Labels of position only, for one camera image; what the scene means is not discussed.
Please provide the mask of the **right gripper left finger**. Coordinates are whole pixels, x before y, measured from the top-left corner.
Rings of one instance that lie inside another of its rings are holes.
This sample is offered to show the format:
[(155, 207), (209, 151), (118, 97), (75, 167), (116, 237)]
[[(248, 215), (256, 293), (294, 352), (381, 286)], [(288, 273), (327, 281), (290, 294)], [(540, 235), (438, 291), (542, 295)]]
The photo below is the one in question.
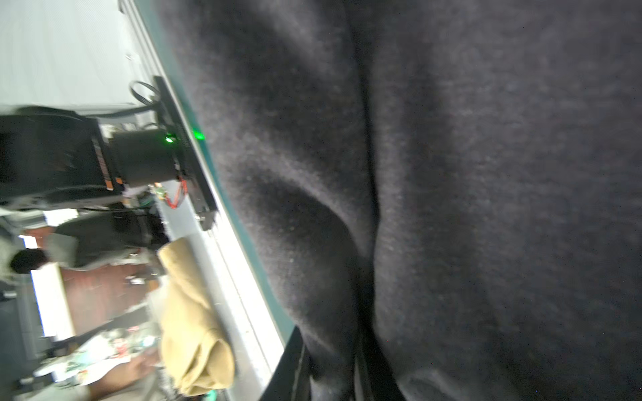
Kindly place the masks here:
[(260, 401), (311, 401), (310, 356), (296, 327)]

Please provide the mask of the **dark grey long pants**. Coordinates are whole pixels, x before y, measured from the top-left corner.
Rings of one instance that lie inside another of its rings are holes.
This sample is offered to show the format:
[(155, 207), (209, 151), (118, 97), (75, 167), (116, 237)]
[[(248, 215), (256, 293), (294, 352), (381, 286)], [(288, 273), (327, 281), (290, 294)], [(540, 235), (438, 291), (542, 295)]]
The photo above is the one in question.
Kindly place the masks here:
[(155, 11), (312, 399), (640, 399), (640, 2)]

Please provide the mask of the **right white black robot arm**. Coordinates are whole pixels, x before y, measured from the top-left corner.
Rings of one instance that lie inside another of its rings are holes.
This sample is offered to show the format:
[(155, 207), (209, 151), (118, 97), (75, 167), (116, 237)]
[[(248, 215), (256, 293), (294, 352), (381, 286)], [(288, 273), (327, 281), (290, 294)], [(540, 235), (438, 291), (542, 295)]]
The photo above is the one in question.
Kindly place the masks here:
[[(150, 106), (155, 129), (121, 130), (107, 139), (101, 119), (132, 117), (150, 111), (122, 110), (113, 115), (79, 115), (70, 110), (24, 107), (1, 115), (1, 207), (10, 211), (103, 207), (103, 214), (124, 214), (111, 207), (126, 188), (187, 179), (197, 214), (211, 228), (219, 211), (197, 148), (179, 125), (177, 110)], [(359, 332), (354, 349), (353, 400), (403, 400), (371, 332)], [(258, 400), (312, 400), (313, 361), (299, 327), (288, 340), (267, 389)]]

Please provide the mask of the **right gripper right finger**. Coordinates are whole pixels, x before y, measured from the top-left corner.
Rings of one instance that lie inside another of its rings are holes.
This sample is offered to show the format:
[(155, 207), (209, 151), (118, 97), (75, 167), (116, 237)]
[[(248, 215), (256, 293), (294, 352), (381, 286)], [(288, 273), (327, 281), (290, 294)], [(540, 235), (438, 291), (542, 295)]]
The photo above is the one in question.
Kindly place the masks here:
[(355, 351), (355, 399), (403, 401), (389, 365), (371, 330), (359, 331)]

